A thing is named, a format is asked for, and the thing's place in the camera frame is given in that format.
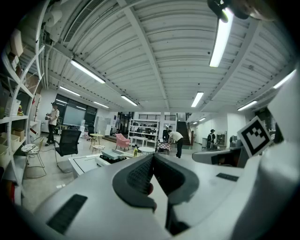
small round table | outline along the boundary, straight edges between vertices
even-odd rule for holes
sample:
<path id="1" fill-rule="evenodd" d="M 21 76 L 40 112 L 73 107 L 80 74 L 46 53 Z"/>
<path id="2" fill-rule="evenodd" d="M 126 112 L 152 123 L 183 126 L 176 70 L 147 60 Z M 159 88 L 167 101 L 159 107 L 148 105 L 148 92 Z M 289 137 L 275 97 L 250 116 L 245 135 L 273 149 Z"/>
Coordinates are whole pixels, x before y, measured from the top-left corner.
<path id="1" fill-rule="evenodd" d="M 142 152 L 143 155 L 144 155 L 144 153 L 147 155 L 147 154 L 155 152 L 154 148 L 149 148 L 149 147 L 140 147 L 139 150 Z"/>
<path id="2" fill-rule="evenodd" d="M 98 142 L 99 142 L 99 145 L 100 145 L 100 137 L 102 138 L 103 135 L 97 134 L 97 133 L 91 133 L 90 135 L 93 136 L 93 137 L 98 137 Z"/>

ceiling light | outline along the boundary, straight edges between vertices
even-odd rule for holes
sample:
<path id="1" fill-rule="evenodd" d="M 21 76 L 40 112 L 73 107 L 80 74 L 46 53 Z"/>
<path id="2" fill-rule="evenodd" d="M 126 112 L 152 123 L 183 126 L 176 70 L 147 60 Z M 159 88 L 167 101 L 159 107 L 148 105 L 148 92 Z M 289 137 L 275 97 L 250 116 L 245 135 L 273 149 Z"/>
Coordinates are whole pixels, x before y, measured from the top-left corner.
<path id="1" fill-rule="evenodd" d="M 73 93 L 73 94 L 75 94 L 75 95 L 77 95 L 77 96 L 80 96 L 80 94 L 75 93 L 75 92 L 73 92 L 73 91 L 71 91 L 71 90 L 69 90 L 69 89 L 66 89 L 66 88 L 62 87 L 62 86 L 60 86 L 60 88 L 63 89 L 63 90 L 65 90 L 65 91 L 68 91 L 68 92 L 70 92 L 70 93 Z"/>
<path id="2" fill-rule="evenodd" d="M 295 73 L 296 73 L 296 70 L 293 70 L 289 75 L 287 75 L 284 79 L 282 79 L 280 82 L 278 82 L 273 88 L 275 88 L 275 89 L 279 88 L 287 80 L 291 79 Z"/>
<path id="3" fill-rule="evenodd" d="M 83 110 L 86 110 L 85 108 L 83 108 L 83 107 L 79 107 L 79 106 L 76 106 L 76 107 L 78 107 L 78 108 L 81 108 L 81 109 L 83 109 Z"/>
<path id="4" fill-rule="evenodd" d="M 134 103 L 133 101 L 131 101 L 128 97 L 126 97 L 125 95 L 121 96 L 122 98 L 124 98 L 126 101 L 130 102 L 132 105 L 137 106 L 136 103 Z"/>
<path id="5" fill-rule="evenodd" d="M 243 106 L 243 107 L 240 107 L 240 108 L 238 109 L 238 111 L 242 111 L 242 110 L 244 110 L 244 109 L 246 109 L 246 108 L 248 108 L 248 107 L 250 107 L 250 106 L 252 106 L 252 105 L 254 105 L 254 104 L 257 104 L 257 101 L 252 101 L 251 103 L 248 103 L 247 105 L 245 105 L 245 106 Z"/>
<path id="6" fill-rule="evenodd" d="M 67 102 L 61 101 L 61 100 L 59 100 L 59 99 L 56 99 L 56 101 L 59 101 L 59 102 L 62 102 L 62 103 L 67 104 Z"/>
<path id="7" fill-rule="evenodd" d="M 204 92 L 197 92 L 197 96 L 195 97 L 195 100 L 192 104 L 192 107 L 196 107 L 200 99 L 202 98 Z"/>
<path id="8" fill-rule="evenodd" d="M 95 74 L 93 74 L 91 71 L 89 71 L 88 69 L 86 69 L 83 65 L 81 65 L 80 63 L 78 63 L 77 61 L 75 60 L 71 60 L 71 64 L 78 68 L 79 70 L 83 71 L 84 73 L 86 73 L 87 75 L 89 75 L 90 77 L 94 78 L 95 80 L 97 80 L 99 83 L 105 83 L 105 81 L 96 76 Z"/>
<path id="9" fill-rule="evenodd" d="M 101 104 L 101 103 L 97 103 L 97 102 L 94 102 L 95 104 L 98 104 L 98 105 L 101 105 L 101 106 L 103 106 L 103 107 L 106 107 L 106 108 L 109 108 L 108 106 L 105 106 L 105 105 L 103 105 L 103 104 Z"/>
<path id="10" fill-rule="evenodd" d="M 229 10 L 229 8 L 226 8 L 223 12 L 227 15 L 228 22 L 224 23 L 221 19 L 218 19 L 217 38 L 210 59 L 210 67 L 215 68 L 219 67 L 230 34 L 231 25 L 233 23 L 233 13 Z"/>

black office chair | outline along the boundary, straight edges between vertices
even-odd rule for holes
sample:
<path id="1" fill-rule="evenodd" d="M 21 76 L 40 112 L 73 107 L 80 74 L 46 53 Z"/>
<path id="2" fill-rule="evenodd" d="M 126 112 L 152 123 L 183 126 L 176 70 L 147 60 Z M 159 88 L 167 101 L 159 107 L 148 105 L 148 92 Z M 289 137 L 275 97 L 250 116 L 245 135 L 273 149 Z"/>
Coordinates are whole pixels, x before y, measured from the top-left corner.
<path id="1" fill-rule="evenodd" d="M 90 136 L 90 137 L 92 137 L 90 134 L 92 133 L 95 133 L 94 132 L 94 126 L 88 126 L 88 136 Z"/>
<path id="2" fill-rule="evenodd" d="M 54 149 L 55 149 L 55 159 L 56 165 L 63 173 L 69 173 L 72 171 L 72 165 L 69 160 L 57 162 L 56 152 L 63 157 L 65 155 L 78 154 L 78 139 L 80 137 L 81 131 L 77 130 L 62 130 L 60 136 L 60 142 L 54 140 Z"/>

staircase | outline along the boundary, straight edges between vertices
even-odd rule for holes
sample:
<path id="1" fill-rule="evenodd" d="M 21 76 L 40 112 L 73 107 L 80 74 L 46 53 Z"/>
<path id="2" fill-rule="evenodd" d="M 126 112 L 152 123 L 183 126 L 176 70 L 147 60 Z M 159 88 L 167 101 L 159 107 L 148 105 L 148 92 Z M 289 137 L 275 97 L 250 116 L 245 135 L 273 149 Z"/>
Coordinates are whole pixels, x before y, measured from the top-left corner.
<path id="1" fill-rule="evenodd" d="M 188 145 L 190 146 L 191 143 L 189 141 L 189 137 L 188 137 L 188 129 L 187 129 L 187 125 L 185 122 L 177 122 L 177 132 L 179 132 L 182 136 L 183 136 L 183 145 Z"/>

person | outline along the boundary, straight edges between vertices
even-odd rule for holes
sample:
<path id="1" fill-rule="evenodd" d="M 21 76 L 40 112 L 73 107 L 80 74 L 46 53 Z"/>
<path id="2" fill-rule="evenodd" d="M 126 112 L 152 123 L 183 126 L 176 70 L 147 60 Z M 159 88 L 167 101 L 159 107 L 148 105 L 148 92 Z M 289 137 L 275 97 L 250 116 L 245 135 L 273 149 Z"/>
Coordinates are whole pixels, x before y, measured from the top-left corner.
<path id="1" fill-rule="evenodd" d="M 206 148 L 207 149 L 210 149 L 212 147 L 213 143 L 215 142 L 215 138 L 216 138 L 215 130 L 212 129 L 210 131 L 210 134 L 208 134 L 208 136 L 207 136 L 207 143 L 206 143 Z"/>
<path id="2" fill-rule="evenodd" d="M 169 134 L 169 143 L 173 140 L 175 140 L 177 142 L 176 157 L 180 158 L 181 157 L 182 145 L 183 145 L 183 136 L 179 132 L 175 132 L 175 131 L 172 131 L 172 130 L 169 130 L 168 134 Z"/>
<path id="3" fill-rule="evenodd" d="M 60 116 L 60 111 L 57 109 L 56 103 L 52 103 L 52 108 L 53 108 L 52 112 L 46 114 L 49 120 L 48 123 L 49 136 L 45 146 L 49 146 L 50 144 L 54 143 L 54 136 L 53 136 L 54 128 L 57 124 L 58 117 Z"/>

